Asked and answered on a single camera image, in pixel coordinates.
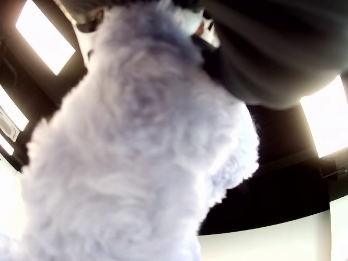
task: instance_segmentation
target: black ceiling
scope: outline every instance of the black ceiling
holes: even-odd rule
[[[8,140],[15,148],[12,157],[0,147],[0,153],[18,170],[28,163],[26,143],[37,122],[50,117],[86,73],[71,24],[52,0],[35,3],[77,51],[55,76],[31,50],[15,28],[24,3],[4,0],[0,4],[0,84],[29,120],[15,143]],[[329,208],[327,179],[320,174],[323,169],[334,170],[334,162],[318,159],[302,108],[249,110],[261,140],[260,169],[214,207],[201,234],[271,225]]]

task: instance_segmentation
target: dog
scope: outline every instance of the dog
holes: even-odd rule
[[[1,261],[201,259],[200,224],[256,171],[259,141],[179,13],[151,2],[105,15],[87,75],[33,133],[27,224]]]

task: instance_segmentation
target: bright light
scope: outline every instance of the bright light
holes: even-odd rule
[[[301,99],[319,158],[348,147],[348,104],[338,76],[328,87]]]
[[[10,155],[13,154],[14,149],[11,147],[11,145],[5,140],[5,138],[2,135],[0,135],[0,145],[4,148],[4,150],[8,154]]]
[[[24,5],[16,28],[55,75],[75,52],[31,0]]]
[[[0,85],[0,107],[5,111],[7,116],[12,120],[12,122],[20,129],[24,130],[28,124],[28,119],[19,110],[15,103],[11,100],[10,96],[7,95],[5,90]]]

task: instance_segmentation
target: white fluffy dog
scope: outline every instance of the white fluffy dog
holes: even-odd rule
[[[33,134],[27,227],[1,261],[200,260],[200,223],[257,169],[258,138],[176,13],[147,3],[105,17],[88,74]]]

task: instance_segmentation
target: white wall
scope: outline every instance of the white wall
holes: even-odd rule
[[[348,260],[348,196],[330,202],[331,261]]]
[[[0,154],[0,233],[19,236],[24,226],[20,175]]]
[[[329,261],[330,211],[269,227],[201,236],[199,240],[203,261]]]

